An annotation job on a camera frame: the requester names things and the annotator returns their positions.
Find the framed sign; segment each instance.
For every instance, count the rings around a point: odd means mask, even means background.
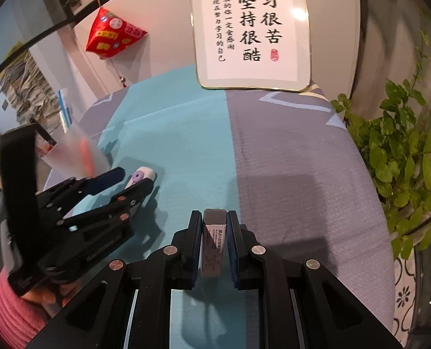
[[[311,80],[306,0],[191,0],[199,83],[300,91]]]

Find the hand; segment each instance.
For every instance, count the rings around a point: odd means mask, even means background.
[[[80,282],[59,285],[59,293],[64,297],[62,307],[64,307],[81,289]],[[56,295],[47,286],[36,286],[22,296],[22,299],[37,304],[54,304]]]

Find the pink sleeve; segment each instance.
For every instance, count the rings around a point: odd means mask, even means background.
[[[0,336],[13,349],[23,349],[46,325],[44,309],[18,297],[7,281],[5,268],[0,274]]]

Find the black device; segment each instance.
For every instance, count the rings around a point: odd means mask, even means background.
[[[128,240],[130,218],[154,182],[144,178],[91,211],[64,218],[87,195],[121,182],[122,168],[95,178],[70,178],[36,193],[36,124],[1,137],[1,178],[14,264],[8,281],[19,296],[47,282],[70,283]]]
[[[260,349],[401,349],[324,265],[282,259],[242,228],[235,211],[226,225],[234,286],[258,290]],[[202,227],[193,211],[188,228],[146,260],[111,261],[26,349],[118,349],[125,340],[128,348],[168,349],[171,290],[195,285]]]

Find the table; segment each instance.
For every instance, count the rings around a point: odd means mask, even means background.
[[[192,210],[235,209],[262,244],[284,258],[324,263],[389,329],[394,275],[389,235],[358,150],[322,91],[206,90],[194,66],[114,93],[80,124],[131,175],[157,173],[132,221],[135,235],[109,258],[128,262],[170,244]],[[59,182],[52,174],[47,184]],[[82,201],[98,207],[123,188]],[[223,275],[173,291],[171,348],[256,348],[253,292]]]

